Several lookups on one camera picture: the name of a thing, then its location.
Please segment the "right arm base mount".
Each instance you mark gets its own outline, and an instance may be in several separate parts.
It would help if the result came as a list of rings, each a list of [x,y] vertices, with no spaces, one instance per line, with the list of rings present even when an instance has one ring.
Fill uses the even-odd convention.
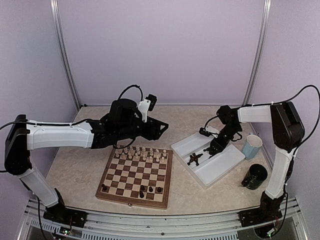
[[[238,216],[241,226],[244,228],[273,221],[276,218],[280,219],[283,215],[280,210],[264,212],[260,208],[253,208],[240,211]]]

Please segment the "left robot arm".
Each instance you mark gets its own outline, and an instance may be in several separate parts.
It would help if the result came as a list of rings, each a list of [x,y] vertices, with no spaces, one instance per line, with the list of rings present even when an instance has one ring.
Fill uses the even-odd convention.
[[[149,99],[136,103],[120,98],[112,102],[109,113],[101,119],[87,118],[71,123],[28,120],[26,115],[20,114],[8,123],[11,129],[5,140],[5,171],[17,176],[57,221],[66,222],[70,218],[69,209],[59,191],[50,187],[32,165],[30,152],[61,147],[104,149],[116,147],[118,141],[134,141],[137,137],[156,141],[169,125],[148,115],[154,105]]]

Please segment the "black chess rook corner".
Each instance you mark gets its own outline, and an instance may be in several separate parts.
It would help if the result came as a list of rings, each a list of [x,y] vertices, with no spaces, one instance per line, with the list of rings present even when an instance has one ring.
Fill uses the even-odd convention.
[[[102,185],[101,185],[101,190],[102,190],[103,192],[107,192],[107,191],[108,191],[108,187],[107,187],[106,185],[102,184]]]

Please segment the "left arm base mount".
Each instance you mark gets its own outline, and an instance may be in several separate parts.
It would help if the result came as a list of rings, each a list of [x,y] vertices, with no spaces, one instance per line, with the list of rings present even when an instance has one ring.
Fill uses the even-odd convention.
[[[43,217],[46,220],[68,225],[70,227],[83,228],[86,223],[87,215],[88,214],[85,211],[66,208],[62,211],[47,209],[45,210]]]

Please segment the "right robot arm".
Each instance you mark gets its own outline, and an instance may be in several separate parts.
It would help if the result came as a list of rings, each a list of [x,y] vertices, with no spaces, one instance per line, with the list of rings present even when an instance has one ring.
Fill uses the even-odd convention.
[[[206,148],[211,156],[221,153],[227,147],[234,135],[242,131],[242,123],[271,124],[275,159],[268,186],[261,195],[255,216],[260,222],[266,222],[274,216],[280,218],[280,204],[285,197],[286,184],[292,174],[296,152],[305,136],[305,128],[294,104],[286,101],[238,108],[223,105],[216,112],[216,117],[224,127],[215,134]]]

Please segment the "white plastic tray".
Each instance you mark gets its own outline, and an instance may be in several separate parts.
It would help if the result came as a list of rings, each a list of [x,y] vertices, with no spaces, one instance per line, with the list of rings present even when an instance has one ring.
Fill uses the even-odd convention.
[[[196,132],[171,145],[176,158],[205,190],[245,159],[245,155],[233,144],[211,156],[205,149],[213,139],[213,136]]]

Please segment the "wooden chess board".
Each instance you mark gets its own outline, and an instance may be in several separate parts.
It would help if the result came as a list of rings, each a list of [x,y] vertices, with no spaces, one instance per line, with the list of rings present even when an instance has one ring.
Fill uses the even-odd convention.
[[[130,146],[113,149],[96,191],[96,198],[131,206],[167,209],[171,186],[173,151]],[[107,192],[101,185],[107,186]],[[140,198],[144,185],[144,198]]]

